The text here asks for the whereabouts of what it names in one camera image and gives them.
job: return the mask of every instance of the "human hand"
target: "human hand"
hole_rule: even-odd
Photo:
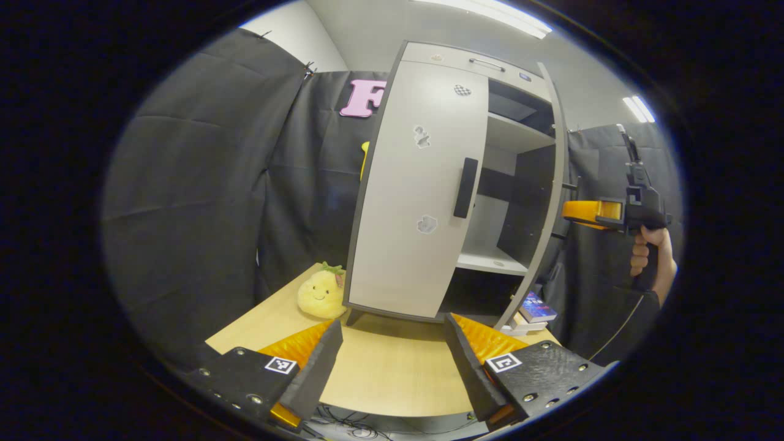
[[[659,297],[659,304],[664,304],[670,287],[675,280],[677,264],[673,260],[673,245],[670,241],[670,232],[666,228],[649,230],[645,226],[634,236],[634,246],[632,247],[631,271],[634,277],[642,273],[643,268],[648,266],[648,243],[659,248],[659,259],[656,262],[656,278],[653,283],[652,291]]]

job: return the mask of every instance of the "fluorescent light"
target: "fluorescent light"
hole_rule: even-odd
[[[634,101],[632,101],[631,98],[626,97],[626,98],[623,99],[623,102],[626,104],[626,106],[629,108],[629,110],[631,110],[632,113],[634,113],[634,116],[637,117],[637,121],[639,121],[639,122],[646,122],[647,121],[647,119],[645,119],[645,115],[643,115],[643,113],[642,113],[642,110],[637,108],[637,105],[634,103]]]
[[[493,20],[500,21],[526,32],[539,39],[545,38],[552,32],[549,26],[542,21],[529,16],[527,13],[505,5],[496,0],[412,0],[413,2],[434,3],[437,5],[451,6],[463,9]]]
[[[648,108],[645,107],[645,104],[643,104],[640,97],[635,95],[634,97],[632,97],[632,101],[634,101],[634,103],[640,108],[640,110],[642,110],[642,113],[643,115],[645,115],[645,118],[648,120],[648,122],[655,122],[655,120],[653,119],[653,115],[651,115],[651,111],[649,111]]]

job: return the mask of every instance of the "table top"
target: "table top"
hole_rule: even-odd
[[[220,354],[242,346],[261,349],[324,322],[297,307],[299,286],[321,269],[314,264],[207,339]],[[370,313],[351,326],[343,314],[343,345],[321,401],[344,409],[399,417],[434,417],[472,410],[440,323]],[[557,340],[549,330],[515,337],[528,344]]]

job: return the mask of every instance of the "pineapple plush toy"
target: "pineapple plush toy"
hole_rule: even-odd
[[[346,312],[343,306],[343,280],[346,272],[342,265],[331,267],[327,262],[313,274],[297,292],[299,309],[322,319],[336,319]]]

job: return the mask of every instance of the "book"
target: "book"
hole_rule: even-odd
[[[520,337],[522,335],[528,334],[529,332],[536,332],[536,331],[537,330],[512,329],[512,326],[509,325],[501,326],[501,333],[504,333],[510,337]]]
[[[543,330],[547,327],[547,322],[529,323],[518,311],[512,316],[512,319],[509,321],[509,326],[512,326],[513,330]]]
[[[526,335],[529,331],[543,330],[547,322],[528,323],[520,312],[515,312],[509,322],[501,326],[501,332],[513,337]]]
[[[547,306],[533,291],[525,296],[520,313],[529,323],[549,322],[558,316],[555,310]]]

